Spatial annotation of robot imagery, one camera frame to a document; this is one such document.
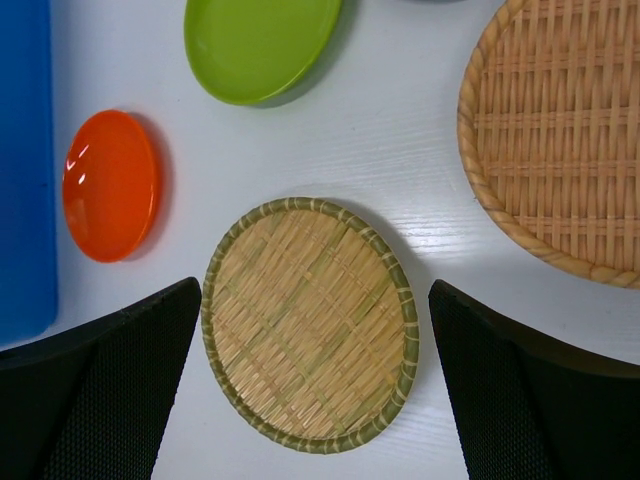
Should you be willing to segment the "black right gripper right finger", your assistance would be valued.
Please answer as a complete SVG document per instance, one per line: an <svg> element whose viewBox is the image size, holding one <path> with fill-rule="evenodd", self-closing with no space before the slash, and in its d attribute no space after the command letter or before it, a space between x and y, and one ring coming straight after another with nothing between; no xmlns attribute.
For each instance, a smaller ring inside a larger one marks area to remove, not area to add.
<svg viewBox="0 0 640 480"><path fill-rule="evenodd" d="M472 479L636 479L639 368L437 280L429 310Z"/></svg>

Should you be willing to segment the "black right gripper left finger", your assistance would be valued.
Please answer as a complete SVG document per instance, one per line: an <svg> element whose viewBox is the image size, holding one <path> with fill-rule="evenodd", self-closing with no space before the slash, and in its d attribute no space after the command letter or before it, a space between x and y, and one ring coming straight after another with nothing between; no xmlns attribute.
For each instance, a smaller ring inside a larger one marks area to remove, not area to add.
<svg viewBox="0 0 640 480"><path fill-rule="evenodd" d="M188 277L2 351L2 478L150 478L199 309Z"/></svg>

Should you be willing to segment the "green-rimmed bamboo tray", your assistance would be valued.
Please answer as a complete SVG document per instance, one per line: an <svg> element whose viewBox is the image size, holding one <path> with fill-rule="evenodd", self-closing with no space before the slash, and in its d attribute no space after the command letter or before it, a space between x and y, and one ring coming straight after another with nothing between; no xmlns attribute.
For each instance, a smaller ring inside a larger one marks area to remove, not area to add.
<svg viewBox="0 0 640 480"><path fill-rule="evenodd" d="M236 412L300 452L365 445L417 375L419 319L401 264L370 224L321 198L264 203L225 233L203 281L201 325Z"/></svg>

